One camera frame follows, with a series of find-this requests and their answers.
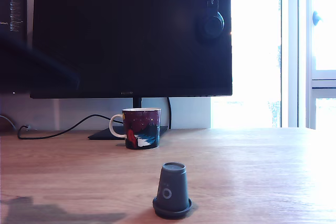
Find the monitor stand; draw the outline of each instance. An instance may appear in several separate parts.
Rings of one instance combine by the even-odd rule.
[[[134,97],[133,98],[133,108],[141,108],[141,102],[142,102],[141,97]],[[125,134],[123,126],[114,126],[113,129],[116,133],[120,135]],[[165,133],[167,129],[168,129],[168,126],[160,126],[160,136],[162,136],[163,133]],[[109,128],[103,131],[97,132],[94,135],[89,136],[88,139],[89,140],[123,140],[123,138],[113,136]]]

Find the monitor base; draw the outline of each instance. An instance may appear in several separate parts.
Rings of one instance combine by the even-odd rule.
[[[114,131],[120,135],[124,134],[124,126],[113,127]],[[167,131],[168,126],[160,126],[160,137]],[[122,138],[113,136],[110,129],[97,132],[94,135],[88,137],[89,140],[123,140]]]

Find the white wall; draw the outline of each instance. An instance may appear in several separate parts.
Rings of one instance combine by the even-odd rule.
[[[33,2],[28,0],[28,39],[32,39]],[[38,130],[64,130],[90,114],[112,116],[124,108],[132,107],[131,99],[69,99],[34,100],[28,95],[0,97],[1,113],[13,118],[17,125],[29,124]],[[209,128],[211,125],[210,98],[172,98],[173,128]],[[165,98],[146,98],[143,107],[162,108],[162,125],[169,123]],[[108,127],[107,120],[92,118],[79,130],[101,130]]]

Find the mug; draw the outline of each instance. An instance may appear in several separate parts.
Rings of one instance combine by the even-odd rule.
[[[113,130],[113,120],[122,118],[125,135]],[[114,115],[110,121],[112,135],[125,138],[126,147],[133,150],[152,149],[159,146],[161,109],[124,109],[122,114]]]

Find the window handle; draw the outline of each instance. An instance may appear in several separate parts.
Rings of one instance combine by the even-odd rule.
[[[322,20],[322,18],[317,14],[316,11],[313,12],[313,24],[317,26],[318,22]]]

